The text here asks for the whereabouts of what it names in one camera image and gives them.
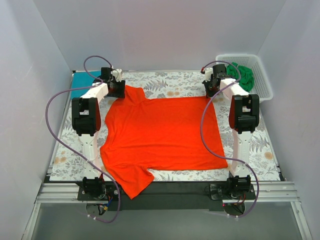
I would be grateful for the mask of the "orange t shirt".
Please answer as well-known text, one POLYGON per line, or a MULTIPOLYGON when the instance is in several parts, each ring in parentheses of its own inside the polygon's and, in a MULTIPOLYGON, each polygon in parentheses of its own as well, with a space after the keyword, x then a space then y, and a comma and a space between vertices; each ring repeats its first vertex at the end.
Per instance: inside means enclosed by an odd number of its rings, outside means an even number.
POLYGON ((128 86, 105 117, 100 155, 105 169, 133 199, 153 180, 151 170, 203 171, 228 166, 215 108, 204 96, 148 99, 128 86))

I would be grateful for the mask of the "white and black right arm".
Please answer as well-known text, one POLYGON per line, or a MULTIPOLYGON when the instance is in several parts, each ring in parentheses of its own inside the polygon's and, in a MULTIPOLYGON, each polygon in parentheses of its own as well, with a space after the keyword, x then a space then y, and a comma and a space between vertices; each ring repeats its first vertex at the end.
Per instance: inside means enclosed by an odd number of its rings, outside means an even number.
POLYGON ((234 64, 215 60, 211 65, 205 65, 200 71, 205 76, 203 85, 210 99, 207 105, 212 105, 219 94, 230 100, 228 124, 233 135, 233 156, 229 159, 227 180, 212 184, 210 194, 214 200, 231 198, 240 203, 247 194, 254 193, 250 176, 254 171, 249 166, 249 153, 253 133, 260 122, 260 98, 245 91, 239 84, 239 77, 227 74, 226 65, 235 68, 234 64))

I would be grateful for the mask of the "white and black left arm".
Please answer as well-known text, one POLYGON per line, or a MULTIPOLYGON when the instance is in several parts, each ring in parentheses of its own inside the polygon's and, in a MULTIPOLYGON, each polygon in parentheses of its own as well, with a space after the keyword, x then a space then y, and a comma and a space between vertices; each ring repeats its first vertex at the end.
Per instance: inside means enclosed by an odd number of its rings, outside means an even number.
POLYGON ((82 179, 83 192, 95 200, 107 195, 103 174, 100 172, 98 157, 98 132, 102 121, 99 103, 105 97, 124 98, 126 81, 123 70, 103 67, 92 87, 81 97, 71 101, 72 128, 78 135, 82 155, 87 159, 82 179))

